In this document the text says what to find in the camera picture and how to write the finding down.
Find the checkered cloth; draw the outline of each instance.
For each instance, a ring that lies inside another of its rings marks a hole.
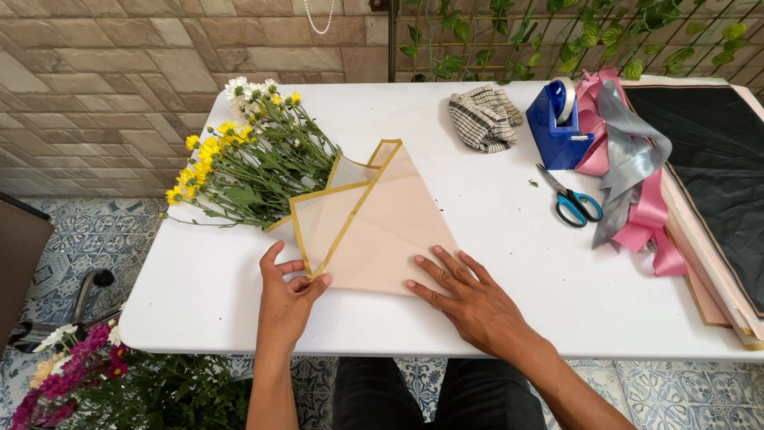
[[[517,139],[512,125],[523,123],[520,111],[504,90],[494,91],[490,85],[469,93],[452,94],[448,99],[448,113],[461,140],[489,154],[509,149],[510,143]]]

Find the satin ribbon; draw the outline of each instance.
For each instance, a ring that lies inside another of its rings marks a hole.
[[[671,141],[631,112],[615,69],[584,73],[576,87],[578,124],[581,133],[594,134],[594,143],[576,170],[603,176],[600,188],[605,189],[592,247],[609,242],[639,252],[655,239],[656,276],[685,275],[687,265],[664,228],[669,210],[661,198],[661,176]]]

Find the tape roll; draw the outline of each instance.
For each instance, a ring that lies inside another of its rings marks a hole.
[[[564,93],[565,103],[562,105],[562,111],[557,115],[557,125],[568,121],[571,112],[573,112],[573,102],[575,101],[575,86],[569,77],[556,77],[549,83],[560,82],[562,92]]]

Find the scissors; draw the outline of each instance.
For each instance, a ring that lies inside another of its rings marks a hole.
[[[587,220],[591,221],[592,223],[596,223],[602,219],[602,208],[599,204],[597,204],[595,199],[589,197],[586,194],[577,193],[570,188],[563,187],[562,184],[557,182],[555,177],[552,176],[552,174],[549,173],[549,171],[546,170],[546,168],[544,168],[544,166],[541,164],[537,164],[536,167],[539,168],[539,171],[544,176],[544,178],[546,178],[549,184],[552,185],[552,188],[557,191],[557,205],[555,206],[555,209],[557,210],[557,214],[560,216],[560,219],[572,225],[573,227],[583,227],[586,225]],[[589,209],[587,209],[586,206],[584,206],[584,202],[587,201],[591,202],[594,205],[594,209],[597,210],[596,217],[592,215],[591,212],[589,212]],[[578,222],[576,223],[575,221],[563,215],[560,206],[567,207],[573,216],[578,218]]]

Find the stack of wrapping paper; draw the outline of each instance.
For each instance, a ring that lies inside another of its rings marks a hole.
[[[297,244],[309,278],[332,273],[333,288],[413,295],[407,279],[451,294],[422,277],[421,254],[452,254],[456,242],[400,140],[383,140],[368,163],[338,155],[326,189],[290,199],[291,214],[266,229]]]
[[[704,323],[764,350],[764,109],[720,79],[621,84],[632,110],[672,141],[666,228]]]

